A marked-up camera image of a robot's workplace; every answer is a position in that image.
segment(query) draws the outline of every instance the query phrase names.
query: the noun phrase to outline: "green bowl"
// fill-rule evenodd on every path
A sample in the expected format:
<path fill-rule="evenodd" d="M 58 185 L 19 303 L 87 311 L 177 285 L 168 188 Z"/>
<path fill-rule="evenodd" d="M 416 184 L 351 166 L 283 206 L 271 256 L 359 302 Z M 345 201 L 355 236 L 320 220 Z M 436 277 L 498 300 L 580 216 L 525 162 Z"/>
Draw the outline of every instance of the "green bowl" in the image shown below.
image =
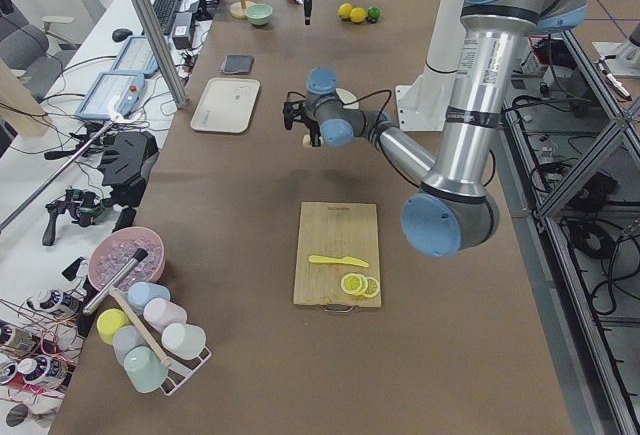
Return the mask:
<path fill-rule="evenodd" d="M 248 6 L 244 13 L 247 16 L 247 20 L 249 20 L 252 25 L 260 27 L 271 21 L 273 7 L 266 3 L 255 3 Z"/>

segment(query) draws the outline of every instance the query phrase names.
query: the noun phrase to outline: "yellow fruit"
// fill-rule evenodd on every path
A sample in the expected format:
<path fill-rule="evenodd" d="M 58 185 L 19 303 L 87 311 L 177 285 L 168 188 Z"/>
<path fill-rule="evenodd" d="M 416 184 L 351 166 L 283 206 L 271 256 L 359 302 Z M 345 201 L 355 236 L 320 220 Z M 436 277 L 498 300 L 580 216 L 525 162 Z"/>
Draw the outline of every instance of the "yellow fruit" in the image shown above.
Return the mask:
<path fill-rule="evenodd" d="M 380 282 L 377 278 L 367 277 L 367 289 L 362 293 L 365 298 L 373 298 L 380 293 Z"/>
<path fill-rule="evenodd" d="M 338 16 L 343 20 L 349 20 L 351 10 L 353 10 L 353 5 L 350 3 L 343 3 L 340 5 L 340 8 L 338 8 Z"/>
<path fill-rule="evenodd" d="M 355 7 L 349 13 L 349 18 L 353 23 L 362 23 L 367 18 L 367 11 L 362 7 Z"/>
<path fill-rule="evenodd" d="M 365 279 L 363 279 L 359 273 L 347 273 L 344 275 L 342 280 L 340 280 L 340 288 L 348 295 L 358 295 L 367 289 Z"/>

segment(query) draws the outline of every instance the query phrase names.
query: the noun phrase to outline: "white desk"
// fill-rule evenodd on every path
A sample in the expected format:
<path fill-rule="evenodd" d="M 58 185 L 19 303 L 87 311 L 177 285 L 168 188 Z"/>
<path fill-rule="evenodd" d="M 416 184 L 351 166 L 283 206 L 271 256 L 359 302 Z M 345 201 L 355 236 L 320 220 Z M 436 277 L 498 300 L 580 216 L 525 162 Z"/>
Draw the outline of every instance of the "white desk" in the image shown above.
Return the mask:
<path fill-rule="evenodd" d="M 184 8 L 197 0 L 185 0 Z M 201 44 L 211 22 L 200 22 L 194 35 L 194 47 Z M 96 24 L 91 34 L 82 44 L 68 66 L 95 57 L 116 55 L 122 44 L 115 43 L 111 39 L 111 33 L 116 28 L 129 28 L 134 34 L 140 34 L 142 27 L 133 9 L 131 0 L 114 0 L 105 12 L 104 16 Z M 174 60 L 181 63 L 178 51 L 172 48 Z M 109 70 L 113 59 L 103 59 L 88 62 L 75 69 L 65 72 L 56 84 L 51 88 L 49 95 L 56 93 L 80 93 L 85 94 L 95 80 L 98 73 Z M 151 131 L 156 137 L 158 146 L 161 147 L 166 136 L 166 130 L 171 125 L 171 119 L 175 112 L 175 105 L 171 102 L 171 95 L 161 76 L 147 82 L 145 90 L 140 97 L 144 102 L 150 96 L 166 94 L 150 101 L 145 107 L 146 119 L 150 122 Z M 50 103 L 44 102 L 42 107 L 52 114 L 73 114 L 82 98 L 73 96 L 56 97 Z M 72 117 L 53 115 L 52 122 L 62 133 L 74 132 L 81 127 L 80 122 Z M 64 148 L 72 149 L 76 142 L 67 143 Z M 59 147 L 58 134 L 49 129 L 42 138 L 18 137 L 13 141 L 12 147 L 26 152 L 38 152 L 41 150 Z M 97 166 L 101 155 L 90 158 L 81 157 L 79 161 L 91 166 Z M 60 167 L 66 159 L 46 161 L 42 154 L 28 155 L 16 150 L 7 150 L 0 159 L 0 219 L 4 220 L 16 209 L 29 195 L 31 195 L 45 180 L 47 180 Z M 42 246 L 42 235 L 48 223 L 48 214 L 45 204 L 64 194 L 65 188 L 73 186 L 80 189 L 89 189 L 104 196 L 109 195 L 109 187 L 101 187 L 102 174 L 97 170 L 85 167 L 89 174 L 90 184 L 79 167 L 74 164 L 69 167 L 58 179 L 56 179 L 44 193 L 40 195 L 21 215 L 18 216 L 0 234 L 0 298 L 15 304 L 23 303 L 29 296 L 41 289 L 58 288 L 69 290 L 78 285 L 77 281 L 68 282 L 61 272 L 79 256 L 89 258 L 95 246 L 107 237 L 113 230 L 119 212 L 108 210 L 97 221 L 97 225 L 81 228 L 71 224 L 71 217 L 64 214 L 58 217 L 55 244 L 51 247 Z M 86 275 L 86 265 L 81 267 L 79 275 Z M 4 305 L 0 305 L 0 319 L 16 322 L 15 313 Z M 45 411 L 51 406 L 56 406 L 57 400 L 39 399 L 34 405 L 35 411 Z M 11 430 L 14 435 L 31 435 L 46 433 L 46 429 L 38 427 L 33 422 L 9 429 L 5 425 L 5 416 L 13 403 L 0 402 L 0 432 Z"/>

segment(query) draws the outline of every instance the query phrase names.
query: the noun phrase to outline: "computer mouse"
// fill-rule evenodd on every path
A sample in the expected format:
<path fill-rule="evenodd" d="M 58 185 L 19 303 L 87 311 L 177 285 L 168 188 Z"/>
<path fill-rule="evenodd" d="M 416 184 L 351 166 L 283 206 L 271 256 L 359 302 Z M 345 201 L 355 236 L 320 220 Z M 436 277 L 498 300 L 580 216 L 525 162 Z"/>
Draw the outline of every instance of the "computer mouse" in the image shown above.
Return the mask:
<path fill-rule="evenodd" d="M 128 28 L 116 28 L 111 34 L 111 40 L 116 43 L 122 42 L 127 39 L 128 36 L 133 35 L 133 32 Z"/>

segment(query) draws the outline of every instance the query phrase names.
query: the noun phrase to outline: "yellow knife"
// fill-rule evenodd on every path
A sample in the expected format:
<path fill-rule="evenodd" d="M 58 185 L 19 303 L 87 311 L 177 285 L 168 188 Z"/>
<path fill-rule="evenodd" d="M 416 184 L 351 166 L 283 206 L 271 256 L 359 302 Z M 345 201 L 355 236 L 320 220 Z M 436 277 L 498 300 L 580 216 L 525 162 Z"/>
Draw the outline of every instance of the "yellow knife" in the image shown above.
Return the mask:
<path fill-rule="evenodd" d="M 364 268 L 369 267 L 369 264 L 367 262 L 355 257 L 335 258 L 335 257 L 326 257 L 324 255 L 309 255 L 309 261 L 311 263 L 337 263 L 340 265 L 353 265 L 356 267 L 364 267 Z"/>

